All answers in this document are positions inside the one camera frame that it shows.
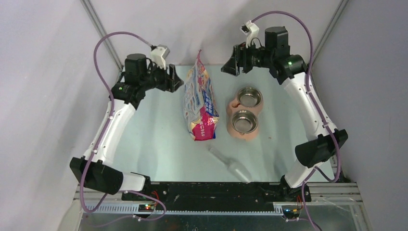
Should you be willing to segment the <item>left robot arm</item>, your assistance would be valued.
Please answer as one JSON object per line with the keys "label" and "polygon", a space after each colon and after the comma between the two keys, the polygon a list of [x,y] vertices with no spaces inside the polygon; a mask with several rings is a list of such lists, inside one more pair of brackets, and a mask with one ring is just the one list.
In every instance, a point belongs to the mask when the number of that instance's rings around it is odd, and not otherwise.
{"label": "left robot arm", "polygon": [[175,92],[182,85],[174,64],[161,69],[153,58],[140,53],[129,54],[121,79],[111,89],[107,112],[94,140],[82,157],[74,157],[70,162],[80,186],[111,195],[133,191],[140,200],[149,199],[152,187],[145,183],[146,176],[113,167],[116,149],[147,91]]}

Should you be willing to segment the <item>pet food bag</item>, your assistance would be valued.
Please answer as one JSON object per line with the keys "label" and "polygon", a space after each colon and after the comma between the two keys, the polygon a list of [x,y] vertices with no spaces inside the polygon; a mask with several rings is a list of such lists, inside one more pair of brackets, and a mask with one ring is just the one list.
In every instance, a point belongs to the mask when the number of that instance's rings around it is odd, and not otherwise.
{"label": "pet food bag", "polygon": [[194,141],[216,138],[219,121],[217,104],[211,80],[198,51],[192,68],[184,83],[183,115],[188,133]]}

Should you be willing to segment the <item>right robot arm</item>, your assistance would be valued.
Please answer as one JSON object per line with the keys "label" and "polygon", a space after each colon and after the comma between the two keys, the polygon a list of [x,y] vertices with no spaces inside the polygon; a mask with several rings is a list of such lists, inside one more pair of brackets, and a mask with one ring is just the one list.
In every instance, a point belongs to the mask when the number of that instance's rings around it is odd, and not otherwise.
{"label": "right robot arm", "polygon": [[346,130],[339,130],[325,112],[321,102],[314,96],[315,89],[306,77],[307,66],[300,55],[290,53],[288,31],[283,26],[265,30],[265,44],[257,47],[259,27],[253,23],[243,25],[241,31],[246,41],[235,45],[230,59],[221,71],[233,76],[248,73],[254,67],[267,68],[291,99],[296,103],[306,132],[307,142],[295,147],[292,169],[283,178],[280,196],[292,201],[299,195],[298,187],[307,181],[310,173],[337,154],[348,138]]}

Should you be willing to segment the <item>clear plastic scoop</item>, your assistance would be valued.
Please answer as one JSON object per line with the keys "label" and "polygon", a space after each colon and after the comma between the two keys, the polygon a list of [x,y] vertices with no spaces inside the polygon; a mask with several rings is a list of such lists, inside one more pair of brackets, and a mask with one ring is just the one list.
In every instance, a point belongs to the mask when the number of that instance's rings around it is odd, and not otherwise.
{"label": "clear plastic scoop", "polygon": [[208,147],[209,153],[211,153],[216,159],[223,163],[227,171],[238,179],[242,183],[251,183],[253,181],[252,175],[249,170],[243,165],[242,162],[237,159],[230,158],[222,154],[213,146]]}

